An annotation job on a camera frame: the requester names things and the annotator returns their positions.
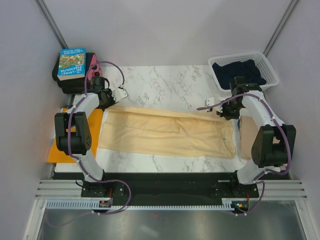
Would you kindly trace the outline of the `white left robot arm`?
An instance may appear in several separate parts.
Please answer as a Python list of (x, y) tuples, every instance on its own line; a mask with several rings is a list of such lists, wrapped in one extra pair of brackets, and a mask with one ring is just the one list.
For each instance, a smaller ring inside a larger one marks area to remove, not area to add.
[(70, 156), (81, 169), (87, 182), (94, 182), (92, 191), (99, 197), (110, 191), (108, 182), (102, 180), (104, 170), (99, 166), (91, 150), (93, 138), (88, 117), (95, 109), (104, 111), (116, 104), (109, 81), (102, 76), (92, 77), (87, 93), (80, 96), (79, 101), (66, 112), (54, 116), (55, 141), (57, 149)]

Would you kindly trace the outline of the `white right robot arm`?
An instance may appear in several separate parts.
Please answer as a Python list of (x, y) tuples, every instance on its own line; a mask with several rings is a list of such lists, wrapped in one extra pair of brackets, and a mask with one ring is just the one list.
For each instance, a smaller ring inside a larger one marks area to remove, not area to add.
[(257, 83), (235, 77), (230, 82), (230, 90), (232, 96), (222, 101), (217, 114), (226, 120), (239, 119), (241, 109), (246, 109), (258, 128), (251, 147), (251, 160), (236, 171), (237, 179), (229, 184), (230, 193), (240, 197), (247, 191), (247, 185), (254, 184), (263, 175), (289, 172), (297, 131), (276, 116)]

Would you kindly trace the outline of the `yellow t-shirt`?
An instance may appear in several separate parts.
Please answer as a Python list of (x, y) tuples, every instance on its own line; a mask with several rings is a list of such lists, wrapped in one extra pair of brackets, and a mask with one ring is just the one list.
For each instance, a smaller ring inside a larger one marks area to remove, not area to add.
[(213, 112), (175, 112), (115, 105), (107, 110), (98, 146), (169, 157), (233, 158), (233, 126)]

